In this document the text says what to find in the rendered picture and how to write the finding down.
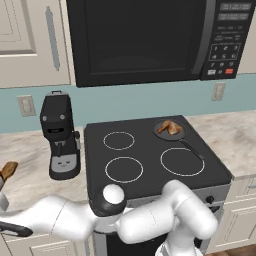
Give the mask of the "cream wall cupboard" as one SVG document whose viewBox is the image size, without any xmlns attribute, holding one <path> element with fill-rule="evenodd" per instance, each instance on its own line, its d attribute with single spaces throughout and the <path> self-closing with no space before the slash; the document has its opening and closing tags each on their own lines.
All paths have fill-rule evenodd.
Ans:
<svg viewBox="0 0 256 256">
<path fill-rule="evenodd" d="M 256 31 L 251 30 L 248 34 L 238 73 L 256 73 Z"/>
</svg>

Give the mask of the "black microwave oven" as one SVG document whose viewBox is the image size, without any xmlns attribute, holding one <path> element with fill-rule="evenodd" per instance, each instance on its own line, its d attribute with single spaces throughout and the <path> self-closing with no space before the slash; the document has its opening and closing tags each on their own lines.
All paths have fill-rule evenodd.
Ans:
<svg viewBox="0 0 256 256">
<path fill-rule="evenodd" d="M 206 0 L 66 0 L 79 87 L 236 77 L 256 0 L 216 0 L 212 34 L 192 74 Z"/>
</svg>

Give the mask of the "black stove with hob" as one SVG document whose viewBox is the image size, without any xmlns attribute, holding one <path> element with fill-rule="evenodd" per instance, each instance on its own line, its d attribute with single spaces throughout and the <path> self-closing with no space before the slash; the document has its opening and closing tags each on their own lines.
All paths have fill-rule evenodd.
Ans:
<svg viewBox="0 0 256 256">
<path fill-rule="evenodd" d="M 179 141 L 166 141 L 153 133 L 164 117 L 89 124 L 84 129 L 87 192 L 94 199 L 108 184 L 121 186 L 127 206 L 135 208 L 159 198 L 171 180 L 186 184 L 220 218 L 231 185 L 231 173 L 189 122 L 185 140 L 201 154 L 199 159 Z M 213 196 L 212 204 L 206 202 Z"/>
</svg>

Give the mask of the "brown cooked chicken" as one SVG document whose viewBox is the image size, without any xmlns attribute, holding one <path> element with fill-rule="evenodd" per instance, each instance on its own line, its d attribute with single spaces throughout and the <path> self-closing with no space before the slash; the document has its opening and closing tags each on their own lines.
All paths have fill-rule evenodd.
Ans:
<svg viewBox="0 0 256 256">
<path fill-rule="evenodd" d="M 169 135 L 175 135 L 181 132 L 183 130 L 183 127 L 173 121 L 166 120 L 158 129 L 158 133 L 162 133 L 164 130 L 166 130 Z"/>
</svg>

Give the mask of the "cream base cupboard door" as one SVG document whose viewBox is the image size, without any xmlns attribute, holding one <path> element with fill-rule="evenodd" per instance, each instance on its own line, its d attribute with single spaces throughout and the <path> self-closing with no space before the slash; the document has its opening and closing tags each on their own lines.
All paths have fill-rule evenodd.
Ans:
<svg viewBox="0 0 256 256">
<path fill-rule="evenodd" d="M 256 244 L 256 205 L 226 205 L 207 252 L 215 253 L 252 244 Z"/>
</svg>

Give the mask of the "cream base cupboard drawer front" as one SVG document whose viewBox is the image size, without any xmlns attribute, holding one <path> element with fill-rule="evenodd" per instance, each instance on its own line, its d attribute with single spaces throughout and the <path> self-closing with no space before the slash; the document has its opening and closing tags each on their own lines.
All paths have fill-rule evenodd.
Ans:
<svg viewBox="0 0 256 256">
<path fill-rule="evenodd" d="M 229 202 L 256 197 L 256 178 L 234 181 L 230 187 Z"/>
<path fill-rule="evenodd" d="M 19 238 L 0 234 L 0 256 L 94 256 L 92 239 L 71 242 L 53 235 Z"/>
</svg>

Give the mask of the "cream wall cupboard door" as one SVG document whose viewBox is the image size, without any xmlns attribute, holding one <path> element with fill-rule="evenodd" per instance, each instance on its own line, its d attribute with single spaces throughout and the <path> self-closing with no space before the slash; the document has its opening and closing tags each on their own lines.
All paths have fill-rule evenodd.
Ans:
<svg viewBox="0 0 256 256">
<path fill-rule="evenodd" d="M 46 22 L 50 6 L 60 69 Z M 0 0 L 0 88 L 75 83 L 66 0 Z"/>
</svg>

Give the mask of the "black frying pan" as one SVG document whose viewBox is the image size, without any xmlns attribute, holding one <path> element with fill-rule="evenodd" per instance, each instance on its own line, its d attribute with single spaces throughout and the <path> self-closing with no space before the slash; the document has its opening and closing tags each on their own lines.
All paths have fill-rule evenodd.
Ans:
<svg viewBox="0 0 256 256">
<path fill-rule="evenodd" d="M 183 127 L 183 130 L 175 135 L 169 135 L 166 130 L 164 130 L 162 133 L 158 133 L 158 129 L 161 127 L 162 123 L 166 120 L 173 121 L 177 123 L 178 125 Z M 184 125 L 179 123 L 178 121 L 175 121 L 174 119 L 161 119 L 159 121 L 156 121 L 153 127 L 153 133 L 159 137 L 160 139 L 166 140 L 166 141 L 179 141 L 181 142 L 186 148 L 190 149 L 199 159 L 203 160 L 204 157 L 197 152 L 196 149 L 194 149 L 186 140 L 185 136 L 187 135 L 187 131 Z"/>
</svg>

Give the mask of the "beige wall socket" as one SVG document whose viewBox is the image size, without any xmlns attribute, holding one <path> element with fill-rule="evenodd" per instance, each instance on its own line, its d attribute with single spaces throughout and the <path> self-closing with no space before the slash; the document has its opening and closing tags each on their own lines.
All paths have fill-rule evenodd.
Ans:
<svg viewBox="0 0 256 256">
<path fill-rule="evenodd" d="M 33 102 L 33 98 L 31 95 L 22 95 L 17 97 L 21 116 L 35 116 L 36 110 Z"/>
<path fill-rule="evenodd" d="M 214 85 L 212 100 L 221 101 L 224 95 L 226 83 L 225 82 L 216 82 Z"/>
</svg>

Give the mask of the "black coffee machine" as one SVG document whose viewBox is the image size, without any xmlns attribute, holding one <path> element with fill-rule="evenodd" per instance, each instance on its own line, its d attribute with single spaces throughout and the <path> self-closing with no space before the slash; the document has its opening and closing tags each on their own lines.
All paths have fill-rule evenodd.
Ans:
<svg viewBox="0 0 256 256">
<path fill-rule="evenodd" d="M 74 129 L 70 96 L 61 90 L 47 93 L 40 122 L 50 144 L 49 176 L 53 180 L 76 177 L 81 170 L 80 133 Z"/>
</svg>

